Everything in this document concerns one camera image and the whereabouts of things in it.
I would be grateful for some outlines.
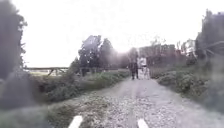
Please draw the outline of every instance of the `sky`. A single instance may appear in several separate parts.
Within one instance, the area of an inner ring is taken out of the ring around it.
[[[175,44],[195,39],[206,9],[222,0],[12,0],[28,22],[28,67],[69,66],[89,35],[108,38],[118,52],[150,45],[155,36]]]

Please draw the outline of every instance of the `person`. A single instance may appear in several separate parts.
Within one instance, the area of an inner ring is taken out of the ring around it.
[[[132,79],[138,79],[138,52],[136,48],[132,48],[129,52],[129,69],[131,71]]]
[[[135,79],[135,76],[138,79],[138,64],[137,64],[137,62],[130,62],[129,69],[131,71],[132,80]]]

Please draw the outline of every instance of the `vegetation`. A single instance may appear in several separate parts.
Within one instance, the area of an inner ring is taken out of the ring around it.
[[[76,115],[84,118],[80,128],[99,127],[110,103],[100,97],[72,100],[50,106],[1,113],[1,128],[67,128]]]
[[[15,66],[23,65],[21,38],[26,25],[8,0],[0,1],[0,78],[6,78]]]
[[[39,88],[42,98],[47,102],[58,102],[76,97],[84,92],[110,87],[129,76],[127,70],[96,73],[83,78],[74,77],[34,77],[32,84]]]

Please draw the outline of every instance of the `grass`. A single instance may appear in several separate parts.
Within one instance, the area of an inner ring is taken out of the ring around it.
[[[110,103],[92,97],[87,101],[66,101],[50,106],[24,108],[0,115],[1,128],[67,128],[76,115],[84,121],[80,128],[99,127]]]
[[[83,93],[110,87],[129,76],[128,70],[96,73],[83,78],[32,77],[32,84],[41,92],[44,102],[60,102]]]

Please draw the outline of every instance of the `railing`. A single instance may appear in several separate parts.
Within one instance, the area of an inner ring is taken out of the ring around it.
[[[68,67],[24,67],[23,70],[27,71],[47,71],[49,72],[47,76],[50,76],[54,71],[55,75],[59,75],[60,72],[65,72],[65,70],[68,70]]]

